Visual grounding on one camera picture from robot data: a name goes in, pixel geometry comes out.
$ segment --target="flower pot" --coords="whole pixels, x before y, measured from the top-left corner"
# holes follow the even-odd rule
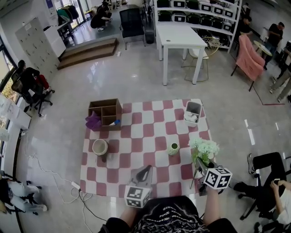
[[[171,143],[167,148],[168,155],[176,155],[179,152],[180,146],[178,143]]]

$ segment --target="purple cloth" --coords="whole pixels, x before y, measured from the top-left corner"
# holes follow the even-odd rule
[[[87,121],[86,127],[92,131],[98,131],[102,126],[101,117],[98,116],[94,111],[92,112],[91,116],[86,117],[85,120]]]

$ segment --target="white flowers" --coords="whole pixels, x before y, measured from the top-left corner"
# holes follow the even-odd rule
[[[209,163],[209,154],[217,154],[219,146],[214,141],[204,140],[200,137],[189,140],[188,144],[193,148],[192,160],[195,163],[196,158],[200,157],[205,164]]]

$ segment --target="wooden box organizer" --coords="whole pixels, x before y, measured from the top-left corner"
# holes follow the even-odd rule
[[[122,107],[118,99],[90,102],[89,116],[93,111],[101,117],[102,126],[98,131],[117,131],[121,129]],[[117,125],[110,126],[116,120],[120,120],[120,122]]]

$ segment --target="white shelving unit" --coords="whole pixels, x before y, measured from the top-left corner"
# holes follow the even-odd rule
[[[193,10],[193,9],[189,9],[189,8],[179,8],[179,7],[156,7],[157,6],[157,0],[155,0],[155,8],[154,8],[154,13],[155,13],[155,26],[156,25],[188,25],[191,28],[197,28],[197,29],[205,29],[205,30],[209,30],[209,31],[216,31],[216,32],[220,32],[223,34],[228,35],[228,38],[230,40],[230,45],[229,46],[221,46],[222,49],[228,49],[228,53],[231,50],[231,46],[234,40],[234,35],[236,34],[236,29],[237,29],[237,24],[238,24],[238,20],[240,18],[240,14],[241,14],[241,5],[242,5],[242,0],[237,0],[235,3],[231,3],[228,2],[226,0],[219,0],[220,2],[224,2],[228,4],[228,8],[232,9],[233,11],[233,17],[227,17],[224,15],[220,15],[220,14],[216,14],[213,12],[209,12],[209,11],[204,11],[204,10]],[[180,23],[180,22],[159,22],[158,21],[158,11],[160,10],[167,10],[167,11],[183,11],[186,14],[187,13],[196,13],[196,14],[204,14],[204,15],[211,15],[211,16],[215,16],[218,18],[221,18],[223,20],[227,20],[228,22],[232,23],[232,24],[236,24],[235,29],[234,29],[234,33],[230,32],[230,31],[226,31],[224,29],[218,29],[215,27],[209,27],[209,26],[203,26],[200,24],[191,24],[191,23]]]

